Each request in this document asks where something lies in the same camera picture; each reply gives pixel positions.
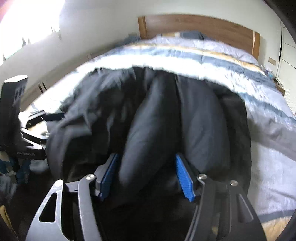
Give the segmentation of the black puffer down jacket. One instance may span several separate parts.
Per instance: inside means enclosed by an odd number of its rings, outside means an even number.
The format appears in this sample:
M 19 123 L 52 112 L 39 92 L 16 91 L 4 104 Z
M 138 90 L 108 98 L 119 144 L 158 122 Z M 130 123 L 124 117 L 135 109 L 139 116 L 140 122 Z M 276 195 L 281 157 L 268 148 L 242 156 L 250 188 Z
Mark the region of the black puffer down jacket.
M 228 88 L 151 68 L 96 69 L 61 106 L 46 154 L 55 179 L 79 180 L 121 156 L 98 218 L 108 240 L 184 240 L 195 205 L 176 175 L 194 171 L 247 191 L 251 137 L 244 101 Z

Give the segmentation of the striped blue yellow duvet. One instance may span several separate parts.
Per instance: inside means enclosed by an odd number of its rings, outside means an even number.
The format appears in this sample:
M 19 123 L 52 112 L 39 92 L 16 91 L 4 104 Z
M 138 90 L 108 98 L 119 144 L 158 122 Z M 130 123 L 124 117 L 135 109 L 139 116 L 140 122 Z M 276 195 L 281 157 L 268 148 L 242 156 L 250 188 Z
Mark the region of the striped blue yellow duvet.
M 212 40 L 155 37 L 128 41 L 79 66 L 30 107 L 63 113 L 65 117 L 61 106 L 87 74 L 96 69 L 133 67 L 207 80 L 228 88 L 245 103 L 251 137 L 250 185 L 244 191 L 236 180 L 210 178 L 216 186 L 210 240 L 295 240 L 295 116 L 274 83 L 247 52 Z M 48 124 L 49 136 L 60 121 Z M 120 161 L 118 155 L 113 179 Z M 64 185 L 58 194 L 65 223 L 61 232 L 73 240 L 83 240 L 77 194 L 78 182 L 83 177 L 75 181 L 62 179 Z M 108 239 L 98 214 L 108 196 L 103 201 L 92 196 L 102 240 Z

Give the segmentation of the wooden bedside table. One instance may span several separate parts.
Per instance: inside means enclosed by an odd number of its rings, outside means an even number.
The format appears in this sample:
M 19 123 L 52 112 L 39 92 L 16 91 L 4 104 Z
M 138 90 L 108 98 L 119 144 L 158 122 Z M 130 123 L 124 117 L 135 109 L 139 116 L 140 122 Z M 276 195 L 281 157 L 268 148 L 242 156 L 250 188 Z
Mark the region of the wooden bedside table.
M 285 95 L 285 89 L 281 85 L 280 81 L 277 78 L 273 78 L 273 81 L 276 85 L 277 90 L 282 94 L 282 96 Z

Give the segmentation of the dark blue pillow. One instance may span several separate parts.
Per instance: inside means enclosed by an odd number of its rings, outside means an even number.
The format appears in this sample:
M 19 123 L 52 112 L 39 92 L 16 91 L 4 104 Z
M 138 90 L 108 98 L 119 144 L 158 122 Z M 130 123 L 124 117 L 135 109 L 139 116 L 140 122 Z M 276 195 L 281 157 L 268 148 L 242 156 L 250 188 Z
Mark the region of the dark blue pillow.
M 205 34 L 199 31 L 180 31 L 171 33 L 162 33 L 159 36 L 162 37 L 173 37 L 173 38 L 184 38 L 184 39 L 195 39 L 195 40 L 208 40 L 210 39 Z

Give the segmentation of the wooden bed headboard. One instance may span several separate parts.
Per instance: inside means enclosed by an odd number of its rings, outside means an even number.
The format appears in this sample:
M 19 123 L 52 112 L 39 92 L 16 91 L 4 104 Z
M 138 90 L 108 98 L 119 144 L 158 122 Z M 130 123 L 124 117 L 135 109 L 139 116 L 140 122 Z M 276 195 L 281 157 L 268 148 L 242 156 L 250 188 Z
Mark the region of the wooden bed headboard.
M 162 33 L 198 30 L 210 38 L 243 49 L 255 59 L 259 57 L 260 33 L 227 20 L 185 14 L 148 15 L 137 19 L 142 39 Z

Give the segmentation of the beige wall switch plate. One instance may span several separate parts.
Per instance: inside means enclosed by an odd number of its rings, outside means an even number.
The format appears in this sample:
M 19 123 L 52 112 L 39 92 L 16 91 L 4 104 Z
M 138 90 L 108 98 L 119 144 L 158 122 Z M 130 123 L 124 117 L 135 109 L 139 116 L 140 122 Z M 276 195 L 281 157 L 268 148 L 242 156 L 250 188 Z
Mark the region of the beige wall switch plate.
M 269 58 L 268 58 L 268 62 L 269 62 L 270 64 L 276 66 L 276 61 L 275 61 L 273 58 L 269 57 Z

